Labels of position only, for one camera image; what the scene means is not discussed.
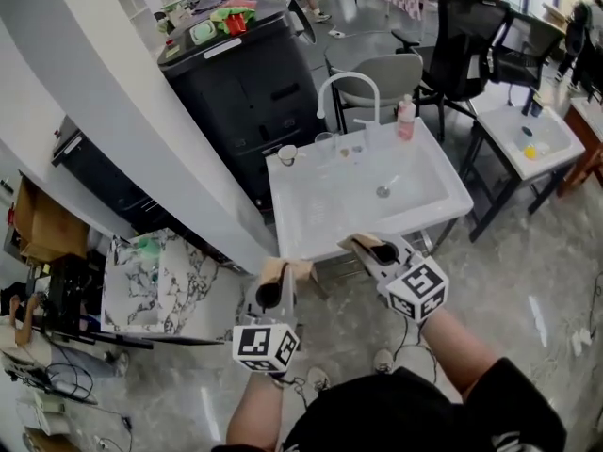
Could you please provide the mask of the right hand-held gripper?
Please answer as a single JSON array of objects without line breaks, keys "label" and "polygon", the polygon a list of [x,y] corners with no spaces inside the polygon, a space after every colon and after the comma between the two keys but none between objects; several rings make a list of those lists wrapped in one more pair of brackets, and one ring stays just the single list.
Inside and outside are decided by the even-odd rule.
[{"label": "right hand-held gripper", "polygon": [[448,299],[449,279],[431,256],[425,257],[403,238],[354,252],[377,291],[393,312],[420,324]]}]

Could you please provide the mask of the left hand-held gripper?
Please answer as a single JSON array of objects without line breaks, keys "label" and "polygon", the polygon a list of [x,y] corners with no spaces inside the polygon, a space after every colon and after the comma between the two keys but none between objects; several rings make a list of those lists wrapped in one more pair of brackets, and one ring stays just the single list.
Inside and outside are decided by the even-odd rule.
[{"label": "left hand-held gripper", "polygon": [[284,374],[300,345],[294,314],[297,283],[287,262],[268,261],[241,323],[233,327],[232,358],[254,373]]}]

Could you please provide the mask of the clear glass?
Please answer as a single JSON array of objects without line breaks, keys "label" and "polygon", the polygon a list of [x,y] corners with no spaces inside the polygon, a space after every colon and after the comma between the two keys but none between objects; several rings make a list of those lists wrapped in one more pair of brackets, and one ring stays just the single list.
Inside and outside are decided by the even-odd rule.
[{"label": "clear glass", "polygon": [[338,137],[339,134],[331,132],[321,132],[316,135],[314,144],[317,151],[325,160],[331,160],[336,157]]}]

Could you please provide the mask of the person's right forearm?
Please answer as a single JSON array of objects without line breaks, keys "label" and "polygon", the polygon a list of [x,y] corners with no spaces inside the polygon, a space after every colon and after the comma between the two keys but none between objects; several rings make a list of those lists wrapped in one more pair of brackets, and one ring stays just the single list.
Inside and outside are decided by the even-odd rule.
[{"label": "person's right forearm", "polygon": [[421,334],[463,401],[499,360],[492,349],[443,307],[423,322]]}]

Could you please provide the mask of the person's left forearm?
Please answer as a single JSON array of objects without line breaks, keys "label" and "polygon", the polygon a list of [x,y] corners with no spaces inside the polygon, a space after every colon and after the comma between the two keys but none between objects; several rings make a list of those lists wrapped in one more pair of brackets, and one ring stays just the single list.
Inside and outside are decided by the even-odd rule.
[{"label": "person's left forearm", "polygon": [[283,388],[271,376],[251,373],[228,425],[225,444],[275,452],[281,432],[283,398]]}]

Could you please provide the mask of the green plastic bin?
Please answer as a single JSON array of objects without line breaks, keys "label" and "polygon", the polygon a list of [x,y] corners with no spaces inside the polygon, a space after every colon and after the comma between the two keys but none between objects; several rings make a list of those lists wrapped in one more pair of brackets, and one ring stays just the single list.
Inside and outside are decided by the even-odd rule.
[{"label": "green plastic bin", "polygon": [[142,236],[136,243],[137,253],[145,258],[158,258],[161,253],[161,245],[156,237]]}]

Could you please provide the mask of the large white sink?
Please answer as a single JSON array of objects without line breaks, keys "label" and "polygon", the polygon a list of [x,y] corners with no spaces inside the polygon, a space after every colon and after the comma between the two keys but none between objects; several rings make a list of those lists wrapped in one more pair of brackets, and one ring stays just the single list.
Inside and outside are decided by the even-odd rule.
[{"label": "large white sink", "polygon": [[[354,153],[353,146],[362,146]],[[340,151],[348,149],[344,157]],[[394,123],[337,139],[325,160],[315,144],[299,148],[291,167],[266,159],[281,257],[322,261],[343,254],[354,233],[407,235],[462,218],[473,201],[422,119],[410,141]]]}]

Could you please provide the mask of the person's left shoe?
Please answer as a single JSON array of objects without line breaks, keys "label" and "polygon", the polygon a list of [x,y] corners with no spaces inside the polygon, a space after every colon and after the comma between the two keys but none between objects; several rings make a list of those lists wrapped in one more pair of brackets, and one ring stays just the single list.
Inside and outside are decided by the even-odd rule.
[{"label": "person's left shoe", "polygon": [[319,394],[331,387],[331,380],[324,370],[317,366],[312,366],[307,373],[307,384],[316,394]]}]

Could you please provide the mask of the person's shoe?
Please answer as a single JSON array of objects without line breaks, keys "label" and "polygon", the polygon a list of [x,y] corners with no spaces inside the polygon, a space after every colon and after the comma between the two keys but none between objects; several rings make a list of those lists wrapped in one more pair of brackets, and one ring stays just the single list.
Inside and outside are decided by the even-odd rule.
[{"label": "person's shoe", "polygon": [[317,366],[312,366],[307,373],[307,384],[316,394],[319,394],[331,387],[331,380],[324,370]]},{"label": "person's shoe", "polygon": [[373,360],[374,373],[377,375],[390,375],[393,373],[394,357],[389,349],[382,348],[377,351]]}]

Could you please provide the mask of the marble pattern box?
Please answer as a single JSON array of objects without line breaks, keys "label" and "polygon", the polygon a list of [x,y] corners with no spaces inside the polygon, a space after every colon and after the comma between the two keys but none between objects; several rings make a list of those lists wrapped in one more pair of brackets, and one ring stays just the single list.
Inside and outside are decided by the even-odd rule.
[{"label": "marble pattern box", "polygon": [[[158,258],[136,251],[142,236],[156,237]],[[228,320],[210,306],[220,266],[170,229],[126,240],[113,236],[105,264],[100,327],[116,334],[146,334],[224,342]]]}]

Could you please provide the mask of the person's right shoe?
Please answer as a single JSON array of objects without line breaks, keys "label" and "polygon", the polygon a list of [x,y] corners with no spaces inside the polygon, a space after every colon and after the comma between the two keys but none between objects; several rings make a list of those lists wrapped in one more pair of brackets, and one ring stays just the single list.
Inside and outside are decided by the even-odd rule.
[{"label": "person's right shoe", "polygon": [[373,360],[374,373],[377,375],[390,375],[393,373],[394,357],[389,349],[382,348],[377,351]]}]

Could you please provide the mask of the pink bottle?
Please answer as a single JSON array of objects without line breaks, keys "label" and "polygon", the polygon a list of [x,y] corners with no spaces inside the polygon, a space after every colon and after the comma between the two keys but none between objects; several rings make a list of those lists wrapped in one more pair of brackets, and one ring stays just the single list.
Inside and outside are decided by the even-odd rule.
[{"label": "pink bottle", "polygon": [[397,133],[404,141],[410,141],[415,130],[416,104],[410,94],[405,94],[398,104]]}]

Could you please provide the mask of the person's black clothes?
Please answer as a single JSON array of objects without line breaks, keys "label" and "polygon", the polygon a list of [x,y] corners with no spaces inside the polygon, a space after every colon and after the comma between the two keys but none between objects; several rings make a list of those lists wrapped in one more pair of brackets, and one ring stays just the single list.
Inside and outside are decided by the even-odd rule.
[{"label": "person's black clothes", "polygon": [[401,367],[322,392],[282,442],[283,452],[564,452],[557,413],[508,359],[463,403]]}]

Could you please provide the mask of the grey chair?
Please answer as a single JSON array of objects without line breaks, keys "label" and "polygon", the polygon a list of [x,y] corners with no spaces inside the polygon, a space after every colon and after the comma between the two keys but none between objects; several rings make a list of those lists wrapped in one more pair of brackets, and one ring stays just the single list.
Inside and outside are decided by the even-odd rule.
[{"label": "grey chair", "polygon": [[[381,94],[381,108],[397,106],[405,94],[413,100],[423,74],[423,60],[415,53],[384,55],[368,58],[353,69],[370,77]],[[371,87],[358,79],[346,78],[331,84],[337,129],[348,133],[344,111],[373,107]]]}]

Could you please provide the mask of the white curved faucet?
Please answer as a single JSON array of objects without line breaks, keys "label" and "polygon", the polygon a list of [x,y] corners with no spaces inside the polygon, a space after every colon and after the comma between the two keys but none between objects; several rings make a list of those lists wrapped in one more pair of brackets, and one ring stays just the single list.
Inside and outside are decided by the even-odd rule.
[{"label": "white curved faucet", "polygon": [[372,121],[370,121],[367,124],[367,130],[371,130],[373,127],[379,127],[381,125],[380,124],[380,108],[381,108],[380,91],[379,91],[376,83],[370,77],[366,76],[363,73],[358,73],[358,72],[337,73],[335,75],[330,76],[328,79],[326,79],[323,82],[323,84],[321,85],[321,87],[318,90],[317,117],[320,120],[323,120],[325,118],[324,94],[325,94],[326,89],[331,84],[333,84],[339,80],[346,79],[346,78],[353,78],[353,79],[361,80],[361,81],[367,83],[371,87],[371,89],[373,91],[374,118]]}]

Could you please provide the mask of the large black cabinet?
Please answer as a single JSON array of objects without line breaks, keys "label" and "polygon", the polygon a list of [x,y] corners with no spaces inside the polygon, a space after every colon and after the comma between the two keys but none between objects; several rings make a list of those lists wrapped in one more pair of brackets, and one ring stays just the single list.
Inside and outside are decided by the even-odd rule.
[{"label": "large black cabinet", "polygon": [[[195,20],[171,33],[157,64],[227,169],[261,211],[271,208],[266,159],[321,129],[318,94],[289,12],[261,3],[247,31],[193,44]],[[177,55],[166,50],[180,46]]]}]

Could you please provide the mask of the small black cabinet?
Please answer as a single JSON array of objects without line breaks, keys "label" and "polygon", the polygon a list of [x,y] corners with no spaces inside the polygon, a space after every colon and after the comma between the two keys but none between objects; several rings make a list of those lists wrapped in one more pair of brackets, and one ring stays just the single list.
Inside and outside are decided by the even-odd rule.
[{"label": "small black cabinet", "polygon": [[55,131],[52,164],[64,167],[139,234],[167,228],[169,213],[98,149],[68,117]]}]

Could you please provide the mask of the black rack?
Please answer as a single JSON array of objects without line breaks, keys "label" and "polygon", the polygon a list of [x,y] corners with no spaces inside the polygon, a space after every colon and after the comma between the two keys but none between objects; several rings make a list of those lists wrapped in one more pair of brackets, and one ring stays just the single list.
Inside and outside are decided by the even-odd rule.
[{"label": "black rack", "polygon": [[33,328],[63,342],[93,345],[100,331],[105,265],[68,255],[46,265],[31,264],[25,282],[28,297],[40,295]]}]

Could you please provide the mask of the black faucet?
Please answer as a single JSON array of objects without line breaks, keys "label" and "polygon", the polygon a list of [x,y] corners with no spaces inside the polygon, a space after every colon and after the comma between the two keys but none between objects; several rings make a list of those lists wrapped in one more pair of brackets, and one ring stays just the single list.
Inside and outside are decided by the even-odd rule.
[{"label": "black faucet", "polygon": [[538,118],[543,111],[542,99],[538,91],[530,88],[526,102],[524,103],[521,114],[525,117],[532,116]]}]

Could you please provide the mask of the white power adapter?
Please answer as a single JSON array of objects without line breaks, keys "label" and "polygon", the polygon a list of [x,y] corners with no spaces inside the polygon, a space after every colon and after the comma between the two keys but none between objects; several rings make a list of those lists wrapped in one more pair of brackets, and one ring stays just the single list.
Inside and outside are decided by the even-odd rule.
[{"label": "white power adapter", "polygon": [[570,343],[576,357],[582,354],[585,347],[589,347],[592,344],[591,333],[585,328],[579,331],[574,331],[571,335]]}]

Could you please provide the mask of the black high-back office chair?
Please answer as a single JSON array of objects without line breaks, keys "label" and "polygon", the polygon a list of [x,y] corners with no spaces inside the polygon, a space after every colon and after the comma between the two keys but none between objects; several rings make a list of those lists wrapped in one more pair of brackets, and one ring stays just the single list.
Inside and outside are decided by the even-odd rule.
[{"label": "black high-back office chair", "polygon": [[416,54],[422,59],[414,102],[417,107],[437,106],[439,143],[445,140],[447,107],[476,118],[462,104],[483,93],[490,73],[488,53],[510,11],[510,5],[502,0],[438,0],[435,45],[423,45],[399,29],[391,31],[402,43],[398,54]]}]

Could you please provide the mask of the wooden table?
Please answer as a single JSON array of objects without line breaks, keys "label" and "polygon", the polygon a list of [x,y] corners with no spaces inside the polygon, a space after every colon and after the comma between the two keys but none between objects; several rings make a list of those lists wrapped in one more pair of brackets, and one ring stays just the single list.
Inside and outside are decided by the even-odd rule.
[{"label": "wooden table", "polygon": [[563,179],[557,196],[581,186],[591,175],[603,188],[603,104],[587,97],[572,98],[564,121],[585,151]]}]

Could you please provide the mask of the cardboard box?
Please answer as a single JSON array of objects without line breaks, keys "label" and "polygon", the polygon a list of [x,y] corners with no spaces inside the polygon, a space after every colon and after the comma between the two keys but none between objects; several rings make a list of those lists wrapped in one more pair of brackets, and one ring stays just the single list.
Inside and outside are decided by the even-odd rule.
[{"label": "cardboard box", "polygon": [[67,255],[84,259],[90,226],[23,177],[13,225],[20,236],[20,254],[39,263]]}]

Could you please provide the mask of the black mesh office chair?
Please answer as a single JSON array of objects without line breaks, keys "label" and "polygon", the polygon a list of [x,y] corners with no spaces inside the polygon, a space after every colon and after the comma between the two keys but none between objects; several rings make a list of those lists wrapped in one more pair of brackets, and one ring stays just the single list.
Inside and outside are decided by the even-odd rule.
[{"label": "black mesh office chair", "polygon": [[511,10],[492,47],[490,78],[509,85],[507,106],[513,106],[513,86],[533,94],[540,88],[543,68],[565,32],[540,18]]}]

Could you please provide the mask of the white tray with green soap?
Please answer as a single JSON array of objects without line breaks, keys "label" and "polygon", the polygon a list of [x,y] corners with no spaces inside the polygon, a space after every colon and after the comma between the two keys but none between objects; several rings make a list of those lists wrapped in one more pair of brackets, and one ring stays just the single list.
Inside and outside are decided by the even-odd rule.
[{"label": "white tray with green soap", "polygon": [[213,40],[218,35],[218,30],[211,20],[204,20],[192,26],[189,35],[194,45],[201,46]]}]

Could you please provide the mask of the green cloth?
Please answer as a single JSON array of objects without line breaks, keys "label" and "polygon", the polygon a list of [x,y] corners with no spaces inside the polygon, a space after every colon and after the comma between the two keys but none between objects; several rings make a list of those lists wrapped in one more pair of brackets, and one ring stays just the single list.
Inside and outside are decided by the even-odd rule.
[{"label": "green cloth", "polygon": [[216,9],[210,15],[210,20],[214,23],[215,27],[220,31],[229,34],[228,29],[225,25],[225,20],[230,14],[243,13],[247,22],[255,17],[255,9],[249,7],[222,7]]}]

